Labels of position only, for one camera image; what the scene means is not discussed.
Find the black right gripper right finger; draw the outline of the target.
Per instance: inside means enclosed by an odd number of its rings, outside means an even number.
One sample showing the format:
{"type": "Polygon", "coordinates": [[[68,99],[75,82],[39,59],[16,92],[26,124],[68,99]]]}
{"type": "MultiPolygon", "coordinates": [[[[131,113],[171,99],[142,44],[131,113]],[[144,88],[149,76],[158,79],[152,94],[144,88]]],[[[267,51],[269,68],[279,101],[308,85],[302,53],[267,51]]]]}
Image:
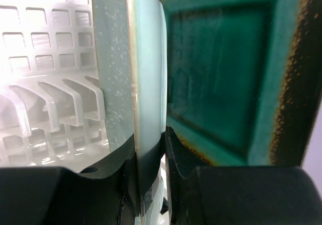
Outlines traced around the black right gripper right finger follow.
{"type": "Polygon", "coordinates": [[[321,198],[298,167],[218,167],[165,131],[171,224],[321,224],[321,198]]]}

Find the pale green plate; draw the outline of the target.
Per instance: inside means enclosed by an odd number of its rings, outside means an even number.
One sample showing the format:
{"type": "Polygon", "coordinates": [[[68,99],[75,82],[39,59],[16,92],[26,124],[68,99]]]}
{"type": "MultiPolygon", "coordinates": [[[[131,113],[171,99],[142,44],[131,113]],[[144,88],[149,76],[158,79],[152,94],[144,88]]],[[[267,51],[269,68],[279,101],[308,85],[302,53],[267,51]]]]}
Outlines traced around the pale green plate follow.
{"type": "Polygon", "coordinates": [[[134,138],[139,217],[157,224],[166,129],[167,27],[160,0],[93,0],[99,81],[111,151],[134,138]]]}

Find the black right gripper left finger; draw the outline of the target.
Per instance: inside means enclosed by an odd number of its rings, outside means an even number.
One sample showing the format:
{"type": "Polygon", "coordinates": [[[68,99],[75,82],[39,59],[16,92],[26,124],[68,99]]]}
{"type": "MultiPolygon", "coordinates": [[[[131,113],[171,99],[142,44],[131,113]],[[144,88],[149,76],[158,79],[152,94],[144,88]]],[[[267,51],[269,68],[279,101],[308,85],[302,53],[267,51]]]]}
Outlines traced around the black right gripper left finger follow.
{"type": "Polygon", "coordinates": [[[134,224],[138,215],[132,137],[79,173],[1,169],[1,224],[134,224]]]}

